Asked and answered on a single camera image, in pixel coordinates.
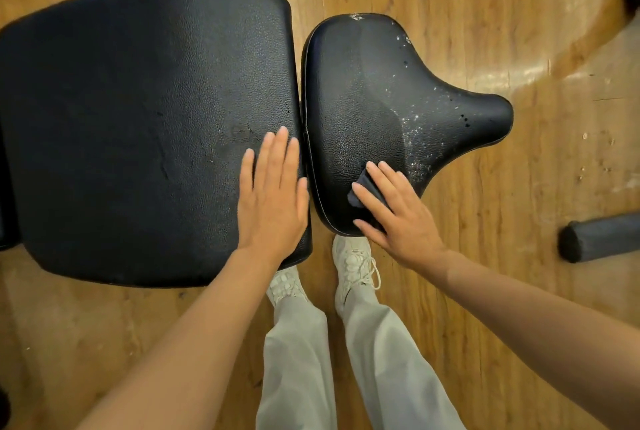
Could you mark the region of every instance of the white sneaker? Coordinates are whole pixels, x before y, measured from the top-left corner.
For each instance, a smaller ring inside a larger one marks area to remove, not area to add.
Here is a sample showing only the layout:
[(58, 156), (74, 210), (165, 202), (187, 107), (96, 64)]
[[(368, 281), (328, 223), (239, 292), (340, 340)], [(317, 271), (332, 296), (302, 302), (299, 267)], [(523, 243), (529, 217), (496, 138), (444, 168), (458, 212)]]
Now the white sneaker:
[[(371, 256), (371, 245), (364, 237), (344, 237), (333, 239), (333, 263), (338, 269), (338, 290), (335, 293), (335, 309), (342, 317), (344, 302), (354, 285), (370, 285), (380, 288), (380, 272)], [(378, 275), (378, 285), (373, 284), (373, 274)]]
[(298, 267), (293, 265), (284, 270), (278, 270), (276, 275), (271, 279), (271, 283), (267, 289), (267, 297), (274, 307), (276, 307), (276, 304), (284, 297), (302, 297), (309, 301), (300, 283)]

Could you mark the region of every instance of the chair seat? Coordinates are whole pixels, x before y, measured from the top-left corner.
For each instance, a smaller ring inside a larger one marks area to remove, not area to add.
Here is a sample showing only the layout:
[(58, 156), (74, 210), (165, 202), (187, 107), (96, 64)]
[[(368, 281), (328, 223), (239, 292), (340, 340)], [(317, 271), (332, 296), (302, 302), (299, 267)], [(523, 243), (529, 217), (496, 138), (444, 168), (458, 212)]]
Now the chair seat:
[[(0, 124), (44, 269), (207, 284), (237, 245), (245, 149), (301, 133), (290, 6), (68, 0), (21, 18), (0, 32)], [(283, 267), (310, 252), (308, 230)]]
[(513, 124), (501, 96), (437, 78), (403, 28), (380, 14), (329, 18), (309, 36), (302, 59), (303, 124), (320, 218), (332, 231), (361, 236), (371, 214), (348, 193), (368, 160), (402, 171), (422, 195), (460, 155), (500, 142)]

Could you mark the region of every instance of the wooden floor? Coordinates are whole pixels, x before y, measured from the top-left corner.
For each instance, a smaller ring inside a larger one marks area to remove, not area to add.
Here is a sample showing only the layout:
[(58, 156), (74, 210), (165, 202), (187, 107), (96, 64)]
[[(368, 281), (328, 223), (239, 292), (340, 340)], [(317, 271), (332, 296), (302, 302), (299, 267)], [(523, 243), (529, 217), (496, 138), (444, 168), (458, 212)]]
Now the wooden floor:
[[(0, 0), (0, 25), (59, 0)], [(456, 86), (506, 95), (507, 140), (437, 175), (424, 196), (452, 248), (640, 326), (640, 253), (586, 265), (559, 261), (558, 228), (640, 209), (640, 20), (621, 0), (289, 0), (296, 53), (324, 17), (397, 19), (428, 67)], [(313, 218), (314, 253), (300, 266), (327, 314), (341, 429), (369, 428), (333, 309), (331, 234)], [(471, 429), (601, 428), (478, 321), (375, 250), (393, 307)], [(0, 385), (12, 430), (73, 428), (196, 298), (66, 280), (23, 248), (0, 254)], [(219, 429), (254, 426), (265, 299), (237, 359)]]

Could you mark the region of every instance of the light gray pants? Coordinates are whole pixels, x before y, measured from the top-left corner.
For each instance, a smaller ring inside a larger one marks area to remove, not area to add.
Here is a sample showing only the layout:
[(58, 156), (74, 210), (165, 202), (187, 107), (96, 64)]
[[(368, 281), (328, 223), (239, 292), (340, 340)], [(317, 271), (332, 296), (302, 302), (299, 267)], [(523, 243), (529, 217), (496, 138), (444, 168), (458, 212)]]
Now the light gray pants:
[[(374, 430), (465, 428), (411, 334), (372, 287), (352, 288), (344, 309), (351, 366)], [(276, 307), (256, 428), (337, 428), (326, 317), (303, 298)]]

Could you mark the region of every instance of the forearm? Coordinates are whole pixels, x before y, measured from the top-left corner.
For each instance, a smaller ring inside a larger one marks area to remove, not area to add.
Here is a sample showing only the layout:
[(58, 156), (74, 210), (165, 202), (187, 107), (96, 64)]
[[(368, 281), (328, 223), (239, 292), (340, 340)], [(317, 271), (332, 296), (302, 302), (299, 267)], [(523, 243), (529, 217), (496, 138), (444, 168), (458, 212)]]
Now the forearm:
[(640, 331), (459, 253), (423, 275), (610, 428), (640, 421)]
[(79, 430), (210, 430), (244, 334), (277, 268), (238, 250)]

